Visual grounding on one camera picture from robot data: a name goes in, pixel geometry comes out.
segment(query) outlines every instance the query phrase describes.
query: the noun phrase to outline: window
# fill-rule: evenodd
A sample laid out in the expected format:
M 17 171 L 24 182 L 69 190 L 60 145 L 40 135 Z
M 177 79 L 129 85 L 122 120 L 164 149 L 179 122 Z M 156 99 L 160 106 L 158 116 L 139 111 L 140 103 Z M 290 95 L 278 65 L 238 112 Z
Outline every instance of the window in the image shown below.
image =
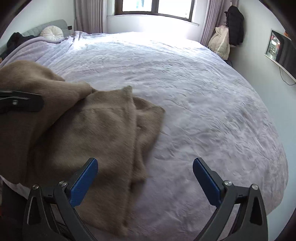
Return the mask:
M 115 0 L 115 15 L 150 14 L 192 19 L 194 0 Z

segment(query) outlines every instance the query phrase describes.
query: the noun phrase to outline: metal screw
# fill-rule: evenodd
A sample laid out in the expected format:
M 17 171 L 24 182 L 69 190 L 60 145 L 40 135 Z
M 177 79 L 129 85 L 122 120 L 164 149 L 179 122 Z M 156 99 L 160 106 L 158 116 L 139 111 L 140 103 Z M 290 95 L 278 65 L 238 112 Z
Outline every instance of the metal screw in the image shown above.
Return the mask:
M 252 185 L 252 188 L 253 188 L 254 190 L 258 190 L 258 189 L 259 189 L 259 187 L 258 187 L 256 184 L 253 184 L 253 185 Z
M 60 181 L 60 182 L 59 182 L 59 186 L 61 186 L 61 187 L 64 187 L 66 184 L 67 184 L 66 181 Z
M 36 190 L 36 189 L 39 188 L 39 185 L 38 185 L 38 184 L 34 184 L 34 185 L 32 186 L 32 188 L 33 188 L 33 190 Z
M 232 185 L 232 182 L 231 181 L 229 181 L 229 180 L 225 180 L 224 181 L 224 184 L 226 185 L 226 186 L 231 186 Z

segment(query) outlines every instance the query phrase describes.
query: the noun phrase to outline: blanket fold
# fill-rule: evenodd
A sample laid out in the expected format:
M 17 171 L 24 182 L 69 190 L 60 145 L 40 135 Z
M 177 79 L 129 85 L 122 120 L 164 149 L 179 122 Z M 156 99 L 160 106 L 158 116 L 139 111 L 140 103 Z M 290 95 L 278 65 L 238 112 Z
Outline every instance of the blanket fold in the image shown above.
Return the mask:
M 147 175 L 143 160 L 160 132 L 163 108 L 134 97 L 130 86 L 96 91 L 29 61 L 1 68 L 0 89 L 44 99 L 38 113 L 0 116 L 0 175 L 27 187 L 55 185 L 94 157 L 99 173 L 76 210 L 96 228 L 126 234 L 131 187 Z

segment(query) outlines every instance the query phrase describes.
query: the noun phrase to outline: white round cushion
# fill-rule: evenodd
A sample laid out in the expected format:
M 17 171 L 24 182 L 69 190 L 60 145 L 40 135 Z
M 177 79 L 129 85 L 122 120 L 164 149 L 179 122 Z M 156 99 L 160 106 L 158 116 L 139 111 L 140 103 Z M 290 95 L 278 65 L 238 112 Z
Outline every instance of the white round cushion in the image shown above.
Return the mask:
M 64 37 L 63 31 L 57 26 L 48 26 L 42 30 L 40 36 L 51 40 L 57 41 Z

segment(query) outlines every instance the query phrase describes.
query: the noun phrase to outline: window frame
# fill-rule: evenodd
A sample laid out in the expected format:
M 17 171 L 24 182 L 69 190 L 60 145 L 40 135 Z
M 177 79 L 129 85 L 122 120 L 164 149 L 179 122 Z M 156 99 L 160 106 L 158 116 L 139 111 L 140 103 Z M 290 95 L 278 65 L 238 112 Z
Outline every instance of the window frame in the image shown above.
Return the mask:
M 189 18 L 182 18 L 182 17 L 178 17 L 178 16 L 174 16 L 174 15 L 158 13 L 159 0 L 152 0 L 152 6 L 151 6 L 151 11 L 150 12 L 147 12 L 147 11 L 124 12 L 124 11 L 122 11 L 123 0 L 115 0 L 115 15 L 128 15 L 128 14 L 157 15 L 157 16 L 165 16 L 165 17 L 170 17 L 170 18 L 177 18 L 177 19 L 188 21 L 188 22 L 192 22 L 192 14 L 193 14 L 194 2 L 195 2 L 195 0 L 191 0 Z

